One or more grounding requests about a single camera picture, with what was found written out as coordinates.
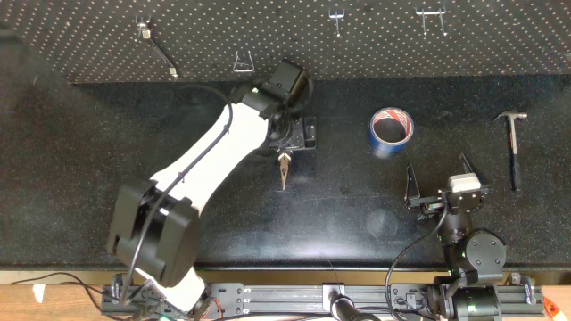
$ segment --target hammer handle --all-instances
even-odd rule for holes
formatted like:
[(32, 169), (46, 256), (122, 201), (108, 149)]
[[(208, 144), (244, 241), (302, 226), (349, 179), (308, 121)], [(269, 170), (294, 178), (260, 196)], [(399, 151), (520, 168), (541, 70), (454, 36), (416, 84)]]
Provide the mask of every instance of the hammer handle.
[(516, 193), (521, 192), (521, 174), (519, 173), (519, 161), (517, 161), (517, 154), (511, 157), (511, 177), (513, 179), (513, 188)]

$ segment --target hammer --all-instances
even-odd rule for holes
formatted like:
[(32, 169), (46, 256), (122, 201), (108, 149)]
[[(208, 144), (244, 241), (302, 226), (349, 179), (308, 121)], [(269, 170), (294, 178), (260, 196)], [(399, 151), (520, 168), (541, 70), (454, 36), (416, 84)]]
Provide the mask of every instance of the hammer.
[(513, 189), (516, 193), (521, 192), (521, 175), (519, 174), (519, 162), (517, 161), (517, 140), (516, 140), (516, 125), (515, 119), (526, 119), (526, 112), (505, 111), (501, 113), (496, 119), (506, 116), (509, 121), (510, 142), (511, 142), (511, 179), (513, 181)]

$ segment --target orange object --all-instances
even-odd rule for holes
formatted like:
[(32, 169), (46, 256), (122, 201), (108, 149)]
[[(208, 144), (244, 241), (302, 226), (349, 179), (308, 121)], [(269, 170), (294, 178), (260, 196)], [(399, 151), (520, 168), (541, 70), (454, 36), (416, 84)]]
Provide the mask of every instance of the orange object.
[(549, 300), (546, 297), (543, 297), (543, 306), (545, 307), (545, 311), (547, 314), (553, 319), (553, 321), (567, 321), (567, 318), (561, 312), (555, 303), (552, 300)]

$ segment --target granite surface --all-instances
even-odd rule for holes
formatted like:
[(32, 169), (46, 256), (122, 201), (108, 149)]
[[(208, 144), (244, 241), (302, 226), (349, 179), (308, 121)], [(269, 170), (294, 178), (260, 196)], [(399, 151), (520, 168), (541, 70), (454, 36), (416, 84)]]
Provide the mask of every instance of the granite surface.
[[(122, 182), (150, 177), (210, 127), (216, 96), (173, 84), (68, 86), (33, 53), (0, 47), (0, 268), (120, 268), (106, 249)], [(235, 83), (211, 84), (229, 93)], [(508, 268), (571, 268), (571, 78), (565, 76), (318, 81), (306, 110), (318, 148), (298, 152), (281, 191), (271, 152), (253, 152), (211, 197), (196, 266), (388, 268), (434, 227), (403, 208), (406, 164), (423, 195), (462, 172), (465, 153), (492, 185), (474, 215), (508, 244)], [(370, 155), (373, 113), (414, 119), (407, 148)], [(510, 190), (508, 109), (517, 123), (524, 194)], [(442, 268), (436, 238), (403, 268)]]

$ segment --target pegboard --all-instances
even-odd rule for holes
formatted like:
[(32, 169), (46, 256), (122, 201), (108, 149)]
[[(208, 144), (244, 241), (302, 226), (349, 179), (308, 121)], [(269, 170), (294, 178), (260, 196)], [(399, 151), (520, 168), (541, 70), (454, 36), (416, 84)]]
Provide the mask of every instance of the pegboard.
[[(169, 81), (139, 40), (151, 16), (182, 81), (267, 77), (284, 59), (315, 79), (569, 73), (568, 1), (0, 0), (0, 20), (70, 83)], [(446, 35), (437, 15), (445, 9)], [(344, 11), (336, 35), (330, 11)], [(255, 72), (232, 71), (235, 52)]]

